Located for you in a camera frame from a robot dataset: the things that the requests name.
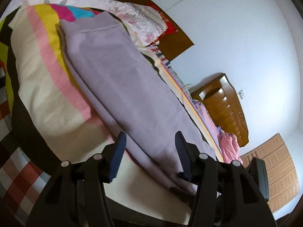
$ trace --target wall outlet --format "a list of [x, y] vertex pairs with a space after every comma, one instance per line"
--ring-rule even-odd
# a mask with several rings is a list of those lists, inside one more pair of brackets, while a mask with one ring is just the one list
[[240, 96], [241, 100], [243, 100], [244, 97], [245, 97], [244, 91], [243, 91], [243, 90], [240, 90], [240, 91], [238, 92], [238, 95]]

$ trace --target pink clothing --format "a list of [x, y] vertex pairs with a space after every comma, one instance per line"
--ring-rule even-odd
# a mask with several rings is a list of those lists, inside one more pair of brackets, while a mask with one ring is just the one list
[[239, 157], [240, 147], [237, 142], [237, 136], [233, 133], [225, 133], [221, 130], [222, 138], [220, 139], [220, 148], [222, 150], [222, 156], [224, 163], [231, 163], [233, 160], [243, 161]]

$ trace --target wooden headboard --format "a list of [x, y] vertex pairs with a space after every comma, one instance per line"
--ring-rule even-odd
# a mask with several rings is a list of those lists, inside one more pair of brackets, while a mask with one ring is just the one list
[[237, 92], [225, 73], [199, 88], [191, 96], [204, 104], [216, 126], [221, 126], [225, 132], [237, 136], [240, 147], [248, 143], [244, 113]]
[[[146, 3], [153, 2], [151, 0], [117, 0], [119, 2], [130, 2], [139, 5], [145, 5]], [[182, 54], [189, 47], [193, 46], [193, 42], [189, 37], [182, 31], [182, 29], [163, 11], [165, 17], [175, 26], [178, 30], [177, 33], [166, 35], [160, 39], [159, 49], [171, 61], [178, 55]]]

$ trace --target red cushion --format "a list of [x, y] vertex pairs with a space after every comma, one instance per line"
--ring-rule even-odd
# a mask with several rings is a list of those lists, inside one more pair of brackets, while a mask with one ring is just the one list
[[163, 19], [163, 21], [167, 25], [167, 30], [164, 33], [162, 33], [151, 44], [155, 43], [156, 41], [158, 41], [160, 38], [164, 37], [165, 35], [174, 34], [174, 33], [178, 32], [178, 30], [173, 26], [172, 23], [169, 22], [169, 20], [164, 16], [164, 14], [161, 12], [161, 10], [159, 9], [159, 7], [156, 4], [154, 4], [154, 3], [146, 3], [145, 6], [149, 6], [149, 7], [152, 7], [153, 9], [155, 9], [161, 15], [161, 18]]

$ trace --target purple cloth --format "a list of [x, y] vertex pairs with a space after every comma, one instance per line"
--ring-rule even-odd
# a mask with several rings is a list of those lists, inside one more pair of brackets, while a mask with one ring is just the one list
[[109, 129], [127, 133], [128, 151], [158, 182], [194, 194], [193, 184], [177, 177], [175, 133], [213, 158], [215, 151], [123, 25], [108, 12], [60, 24], [66, 63]]

